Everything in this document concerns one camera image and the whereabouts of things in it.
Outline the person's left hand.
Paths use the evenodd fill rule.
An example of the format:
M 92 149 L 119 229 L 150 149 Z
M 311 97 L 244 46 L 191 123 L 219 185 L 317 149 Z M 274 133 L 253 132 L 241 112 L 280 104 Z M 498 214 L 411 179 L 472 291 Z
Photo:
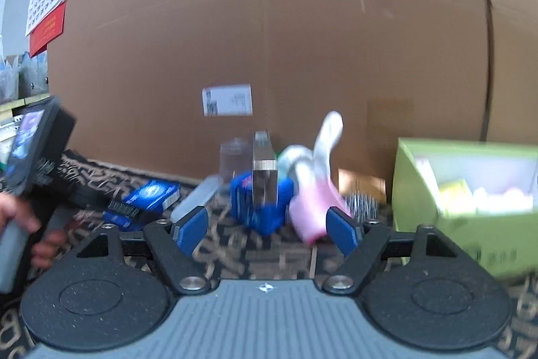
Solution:
M 35 233 L 41 229 L 41 222 L 33 213 L 30 204 L 11 194 L 1 193 L 1 229 L 10 222 L 16 222 L 22 229 Z M 68 235 L 63 229 L 53 229 L 31 250 L 31 264 L 38 269 L 47 270 L 53 263 Z

